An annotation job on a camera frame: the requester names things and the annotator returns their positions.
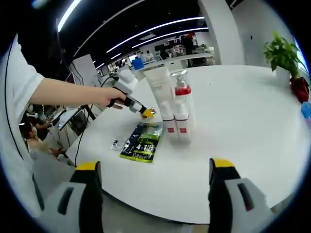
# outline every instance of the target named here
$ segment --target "red label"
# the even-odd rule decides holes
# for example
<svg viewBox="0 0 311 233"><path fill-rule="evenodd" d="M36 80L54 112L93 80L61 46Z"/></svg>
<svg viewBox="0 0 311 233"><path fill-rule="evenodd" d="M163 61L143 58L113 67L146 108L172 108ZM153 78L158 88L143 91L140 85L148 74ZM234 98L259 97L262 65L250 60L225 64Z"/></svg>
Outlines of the red label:
<svg viewBox="0 0 311 233"><path fill-rule="evenodd" d="M180 130L181 133L186 133L187 132L186 128L180 128L179 130Z"/></svg>

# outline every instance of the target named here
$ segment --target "white pillar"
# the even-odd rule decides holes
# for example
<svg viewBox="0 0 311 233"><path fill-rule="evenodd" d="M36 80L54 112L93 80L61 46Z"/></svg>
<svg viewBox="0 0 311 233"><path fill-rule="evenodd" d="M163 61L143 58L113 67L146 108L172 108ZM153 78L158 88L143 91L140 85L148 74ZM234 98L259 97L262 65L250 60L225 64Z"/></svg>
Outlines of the white pillar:
<svg viewBox="0 0 311 233"><path fill-rule="evenodd" d="M214 41L217 65L245 65L238 27L225 0L199 0L209 33Z"/></svg>

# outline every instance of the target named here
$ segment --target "yellow object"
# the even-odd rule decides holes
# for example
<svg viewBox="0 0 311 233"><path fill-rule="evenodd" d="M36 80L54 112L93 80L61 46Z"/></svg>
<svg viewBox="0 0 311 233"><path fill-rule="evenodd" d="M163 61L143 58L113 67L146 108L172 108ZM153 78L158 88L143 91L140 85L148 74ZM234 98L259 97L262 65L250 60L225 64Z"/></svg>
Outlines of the yellow object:
<svg viewBox="0 0 311 233"><path fill-rule="evenodd" d="M81 165L76 167L76 170L95 170L97 161L91 163L81 163Z"/></svg>
<svg viewBox="0 0 311 233"><path fill-rule="evenodd" d="M214 161L215 167L234 167L234 164L226 159L218 159L218 158L212 158Z"/></svg>
<svg viewBox="0 0 311 233"><path fill-rule="evenodd" d="M152 114L152 112L148 108L146 108L143 115L146 117L154 117L154 115Z"/></svg>

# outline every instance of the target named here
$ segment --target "computer monitor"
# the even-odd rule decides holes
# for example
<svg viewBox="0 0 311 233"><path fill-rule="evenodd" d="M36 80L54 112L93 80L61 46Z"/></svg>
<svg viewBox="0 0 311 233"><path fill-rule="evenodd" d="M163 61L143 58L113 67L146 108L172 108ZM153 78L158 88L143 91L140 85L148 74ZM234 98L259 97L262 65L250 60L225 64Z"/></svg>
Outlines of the computer monitor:
<svg viewBox="0 0 311 233"><path fill-rule="evenodd" d="M74 81L74 76L72 72L67 76L67 78L65 79L65 82L76 84L76 82Z"/></svg>

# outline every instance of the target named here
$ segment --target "black ceiling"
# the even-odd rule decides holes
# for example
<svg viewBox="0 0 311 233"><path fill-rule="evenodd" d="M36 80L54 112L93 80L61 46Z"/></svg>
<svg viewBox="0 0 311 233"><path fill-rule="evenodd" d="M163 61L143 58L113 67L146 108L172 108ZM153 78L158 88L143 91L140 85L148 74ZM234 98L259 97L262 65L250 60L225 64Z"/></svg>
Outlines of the black ceiling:
<svg viewBox="0 0 311 233"><path fill-rule="evenodd" d="M73 58L82 43L105 20L137 0L81 0L69 16L60 32L61 46L67 57ZM39 10L32 9L22 22L23 30L18 32L22 52L28 63L35 66L44 76L55 78L59 69L59 48L56 37L56 18L61 16L72 0L50 0ZM105 24L81 48L76 57L91 54L95 65L111 62L111 57L133 51L132 46L142 41L137 37L124 43L110 53L111 47L146 29L170 21L199 16L200 9L196 0L145 0L121 13ZM176 23L152 31L163 35L180 30L202 27L197 20Z"/></svg>

